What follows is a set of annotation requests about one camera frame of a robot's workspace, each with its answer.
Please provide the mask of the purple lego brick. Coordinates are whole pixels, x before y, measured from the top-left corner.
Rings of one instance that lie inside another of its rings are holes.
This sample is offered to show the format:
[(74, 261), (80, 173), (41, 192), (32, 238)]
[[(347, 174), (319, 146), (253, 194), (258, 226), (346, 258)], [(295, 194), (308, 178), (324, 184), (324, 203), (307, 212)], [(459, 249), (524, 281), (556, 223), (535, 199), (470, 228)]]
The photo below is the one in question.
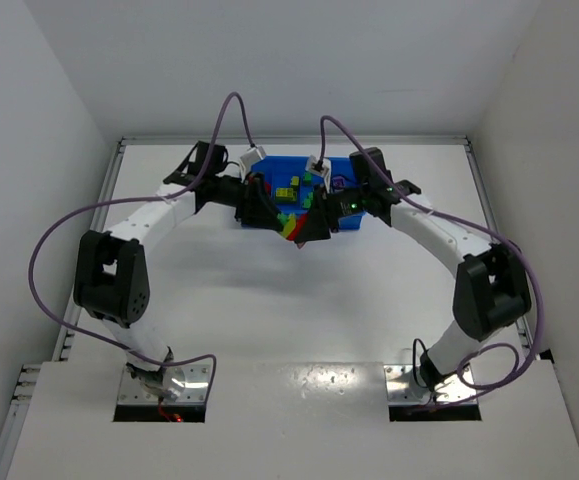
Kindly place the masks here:
[(347, 180), (344, 176), (334, 176), (331, 178), (331, 191), (342, 191), (346, 187)]

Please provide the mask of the small rainbow lego stack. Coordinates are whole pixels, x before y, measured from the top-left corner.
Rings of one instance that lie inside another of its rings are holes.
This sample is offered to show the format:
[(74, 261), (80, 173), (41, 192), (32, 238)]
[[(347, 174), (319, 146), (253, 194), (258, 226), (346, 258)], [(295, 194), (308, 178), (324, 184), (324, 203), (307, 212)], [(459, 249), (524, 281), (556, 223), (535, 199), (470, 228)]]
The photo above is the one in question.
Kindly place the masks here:
[(298, 249), (303, 248), (306, 243), (305, 242), (298, 242), (296, 240), (298, 234), (303, 229), (305, 223), (307, 222), (309, 217), (308, 213), (303, 213), (301, 215), (290, 214), (286, 218), (286, 222), (283, 225), (283, 228), (280, 230), (279, 235), (283, 237), (285, 240), (293, 242)]

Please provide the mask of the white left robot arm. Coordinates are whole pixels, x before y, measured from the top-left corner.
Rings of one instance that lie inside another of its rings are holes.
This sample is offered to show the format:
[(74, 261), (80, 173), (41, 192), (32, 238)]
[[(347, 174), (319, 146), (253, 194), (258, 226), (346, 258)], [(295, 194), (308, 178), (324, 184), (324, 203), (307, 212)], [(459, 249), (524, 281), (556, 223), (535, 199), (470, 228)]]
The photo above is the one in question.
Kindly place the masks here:
[(159, 398), (181, 395), (183, 377), (171, 348), (147, 318), (150, 285), (147, 255), (205, 204), (232, 207), (239, 220), (279, 231), (279, 211), (263, 177), (251, 171), (266, 156), (250, 147), (234, 167), (222, 145), (199, 141), (148, 202), (104, 232), (80, 240), (74, 301), (98, 319), (126, 351), (126, 366), (141, 387)]

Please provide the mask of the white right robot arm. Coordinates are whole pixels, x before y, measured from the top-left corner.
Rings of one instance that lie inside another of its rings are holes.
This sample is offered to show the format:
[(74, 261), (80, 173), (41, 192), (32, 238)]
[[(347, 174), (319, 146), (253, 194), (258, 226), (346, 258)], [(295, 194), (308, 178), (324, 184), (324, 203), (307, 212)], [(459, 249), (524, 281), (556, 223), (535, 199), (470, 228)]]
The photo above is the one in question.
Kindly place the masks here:
[(364, 212), (412, 238), (447, 268), (455, 280), (453, 320), (413, 369), (415, 382), (433, 390), (529, 312), (536, 298), (529, 270), (514, 244), (483, 238), (479, 225), (433, 209), (417, 185), (394, 181), (379, 148), (352, 153), (350, 163), (354, 186), (334, 192), (317, 187), (289, 238), (298, 245), (327, 240), (341, 219)]

